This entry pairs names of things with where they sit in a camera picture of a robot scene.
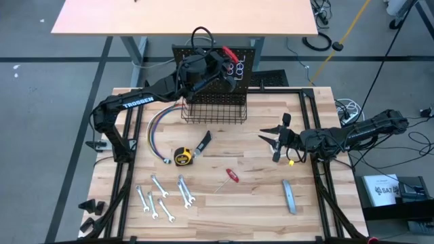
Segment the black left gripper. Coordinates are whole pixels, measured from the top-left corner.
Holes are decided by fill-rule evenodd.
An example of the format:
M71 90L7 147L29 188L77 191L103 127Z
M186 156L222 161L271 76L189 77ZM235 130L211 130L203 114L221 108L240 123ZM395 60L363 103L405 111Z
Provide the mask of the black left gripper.
M225 89L227 92L233 92L237 86L237 82L231 76L227 75L227 70L232 70L234 65L231 62L232 51L230 49L222 49L221 56L217 52L210 52L206 58L207 72L204 76L205 87L214 82L215 80L225 81Z

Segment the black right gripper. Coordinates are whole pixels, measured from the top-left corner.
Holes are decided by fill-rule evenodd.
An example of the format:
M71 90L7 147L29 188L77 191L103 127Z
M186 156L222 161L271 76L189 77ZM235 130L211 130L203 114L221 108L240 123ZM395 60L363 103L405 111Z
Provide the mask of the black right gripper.
M284 113L282 117L282 122L283 124L278 125L277 127L260 129L260 131L264 133L277 134L279 136L278 140L267 138L264 136L259 136L259 138L263 139L271 146L271 148L274 148L275 150L280 150L282 146L294 149L299 158L298 162L304 163L306 161L306 154L303 154L303 156L301 157L298 152L302 149L302 140L300 139L300 136L298 134L288 128L291 122L291 115L288 113ZM279 151L274 152L273 161L277 163L280 160L280 157L281 156Z

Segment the black grey utility knife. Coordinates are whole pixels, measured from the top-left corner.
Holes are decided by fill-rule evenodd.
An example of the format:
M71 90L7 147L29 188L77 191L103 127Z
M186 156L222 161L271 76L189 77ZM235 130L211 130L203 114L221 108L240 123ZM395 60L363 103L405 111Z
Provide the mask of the black grey utility knife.
M199 145L194 149L193 158L197 158L205 149L205 147L211 142L212 135L210 131L207 131L202 141L200 141Z

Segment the yellow black tape measure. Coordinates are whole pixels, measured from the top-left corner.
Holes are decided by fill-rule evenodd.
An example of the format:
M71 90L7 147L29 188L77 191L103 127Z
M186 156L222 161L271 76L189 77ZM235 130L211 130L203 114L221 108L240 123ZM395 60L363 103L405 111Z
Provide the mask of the yellow black tape measure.
M174 162L176 166L185 166L193 163L193 153L186 147L177 148L174 151Z

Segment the grey desk leg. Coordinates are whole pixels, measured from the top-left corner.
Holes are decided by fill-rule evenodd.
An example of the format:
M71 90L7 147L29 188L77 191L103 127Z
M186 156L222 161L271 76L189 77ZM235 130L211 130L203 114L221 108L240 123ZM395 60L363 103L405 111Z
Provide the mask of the grey desk leg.
M130 86L142 87L144 83L142 80L144 73L144 55L146 53L148 38L146 36L142 36L140 38L139 44L135 42L135 38L133 36L120 36L120 39L128 54L130 55L130 60L133 66Z
M264 46L265 37L250 37L250 46L255 49L253 71L257 71L260 64L260 57Z

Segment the black metal pegboard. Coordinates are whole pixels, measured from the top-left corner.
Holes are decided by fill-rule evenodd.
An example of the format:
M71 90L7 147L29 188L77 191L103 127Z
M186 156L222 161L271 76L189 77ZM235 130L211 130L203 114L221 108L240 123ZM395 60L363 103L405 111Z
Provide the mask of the black metal pegboard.
M189 104L244 105L252 78L252 47L174 45L173 98Z

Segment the black mesh panel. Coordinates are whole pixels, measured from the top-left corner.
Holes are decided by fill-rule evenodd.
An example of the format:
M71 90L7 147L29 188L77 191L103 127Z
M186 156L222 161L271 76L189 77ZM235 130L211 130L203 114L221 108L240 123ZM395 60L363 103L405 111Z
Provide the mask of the black mesh panel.
M288 85L284 69L253 72L250 81L250 87L287 87Z

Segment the light wood desk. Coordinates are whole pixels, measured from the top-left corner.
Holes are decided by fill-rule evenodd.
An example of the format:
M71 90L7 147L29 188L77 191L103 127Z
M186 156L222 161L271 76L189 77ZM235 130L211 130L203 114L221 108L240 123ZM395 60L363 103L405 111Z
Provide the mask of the light wood desk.
M66 0L57 35L315 36L309 0Z

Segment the white booklet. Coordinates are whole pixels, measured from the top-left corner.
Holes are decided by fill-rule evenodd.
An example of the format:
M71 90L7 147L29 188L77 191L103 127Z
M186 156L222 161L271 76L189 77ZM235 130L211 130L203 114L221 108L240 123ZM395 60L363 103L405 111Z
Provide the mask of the white booklet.
M396 204L400 198L399 181L395 174L363 176L363 185L374 207Z

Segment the black side table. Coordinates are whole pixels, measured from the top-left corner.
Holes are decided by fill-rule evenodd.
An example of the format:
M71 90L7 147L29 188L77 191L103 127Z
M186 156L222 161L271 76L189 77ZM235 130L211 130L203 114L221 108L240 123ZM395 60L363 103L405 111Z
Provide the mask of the black side table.
M396 204L374 207L363 185L362 177L359 178L361 187L358 189L361 195L363 216L370 220L407 220L416 222L434 222L434 196L426 201L413 201L402 203L396 198Z

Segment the black box device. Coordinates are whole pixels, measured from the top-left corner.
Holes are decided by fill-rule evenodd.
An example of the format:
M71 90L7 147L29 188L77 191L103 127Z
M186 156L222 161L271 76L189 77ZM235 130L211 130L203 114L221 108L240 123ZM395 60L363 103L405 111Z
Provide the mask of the black box device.
M433 199L427 190L427 185L422 176L399 177L398 180L402 203Z

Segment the black aluminium frame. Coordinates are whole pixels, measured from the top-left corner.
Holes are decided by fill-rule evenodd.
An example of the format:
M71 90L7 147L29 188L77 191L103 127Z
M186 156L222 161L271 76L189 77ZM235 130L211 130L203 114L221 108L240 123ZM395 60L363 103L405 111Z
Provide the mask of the black aluminium frame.
M116 126L130 127L129 134L137 141L136 158L118 164L110 152L98 156L93 172L89 198L110 201L113 188L121 187L126 178L130 189L103 228L100 240L105 243L135 237L137 243L216 241L229 243L322 244L326 237L337 235L337 225L330 206L320 203L311 162L289 165L294 152L283 153L276 163L269 145L259 136L260 129L281 123L284 113L292 117L295 132L314 127L336 127L339 124L332 90L329 87L253 87L247 96L247 119L242 124L187 123L180 111L166 115L156 133L158 149L172 155L180 146L195 146L207 131L212 141L192 165L177 167L157 159L146 142L146 127L151 118L163 109L154 102L121 112ZM232 169L239 182L229 180L217 193L214 191L228 178ZM169 192L166 198L151 179L157 176ZM196 201L186 209L177 186L178 176ZM294 194L297 214L291 214L285 199L282 180L287 180ZM150 211L144 213L136 186L140 185ZM152 219L147 192L152 192L159 217ZM158 204L161 198L176 218L168 221Z

